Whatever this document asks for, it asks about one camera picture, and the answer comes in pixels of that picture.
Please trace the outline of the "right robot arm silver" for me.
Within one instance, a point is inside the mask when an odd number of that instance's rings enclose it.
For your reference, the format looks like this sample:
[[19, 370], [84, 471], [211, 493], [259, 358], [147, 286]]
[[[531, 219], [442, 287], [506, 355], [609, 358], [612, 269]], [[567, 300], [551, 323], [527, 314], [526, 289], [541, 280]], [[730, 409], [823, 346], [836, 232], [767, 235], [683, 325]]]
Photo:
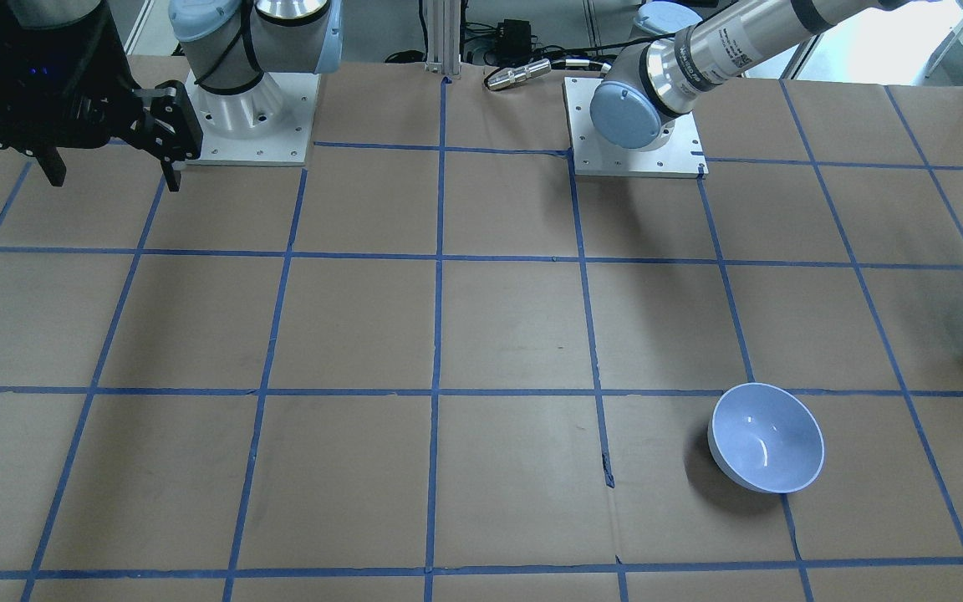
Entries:
[[179, 191], [176, 164], [199, 159], [203, 125], [234, 135], [271, 125], [283, 109], [273, 75], [331, 73], [343, 52], [337, 1], [172, 1], [168, 17], [195, 93], [175, 79], [138, 84], [106, 1], [0, 1], [0, 150], [62, 186], [60, 148], [118, 138], [155, 157]]

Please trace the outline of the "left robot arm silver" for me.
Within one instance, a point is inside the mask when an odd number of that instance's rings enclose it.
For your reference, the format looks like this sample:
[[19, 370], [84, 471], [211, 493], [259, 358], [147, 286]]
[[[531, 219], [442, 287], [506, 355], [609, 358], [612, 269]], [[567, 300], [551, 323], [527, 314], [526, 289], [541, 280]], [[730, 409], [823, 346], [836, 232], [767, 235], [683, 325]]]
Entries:
[[[692, 110], [702, 95], [783, 51], [817, 37], [835, 23], [869, 8], [894, 8], [906, 1], [739, 1], [703, 22], [677, 32], [658, 32], [615, 44], [623, 50], [601, 79], [564, 80], [568, 126], [572, 131], [576, 176], [644, 176], [700, 181], [710, 164], [701, 149]], [[920, 158], [886, 161], [780, 160], [714, 157], [773, 166], [831, 166], [846, 169], [963, 172], [963, 164], [929, 159], [924, 136], [918, 137], [890, 85], [895, 119], [901, 120], [909, 144]]]

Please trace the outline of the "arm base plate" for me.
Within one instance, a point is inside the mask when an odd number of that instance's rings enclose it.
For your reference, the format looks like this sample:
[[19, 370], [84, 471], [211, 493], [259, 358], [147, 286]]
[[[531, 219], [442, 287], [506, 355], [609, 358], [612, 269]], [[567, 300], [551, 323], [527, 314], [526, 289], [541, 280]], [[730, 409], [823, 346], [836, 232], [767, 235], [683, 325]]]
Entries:
[[708, 172], [706, 153], [693, 115], [682, 115], [658, 130], [646, 147], [627, 149], [605, 138], [591, 114], [601, 79], [564, 79], [567, 123], [572, 136], [574, 172], [579, 176], [696, 178]]
[[188, 73], [185, 88], [203, 132], [190, 165], [304, 166], [316, 115], [318, 74], [267, 73], [255, 87], [222, 95]]

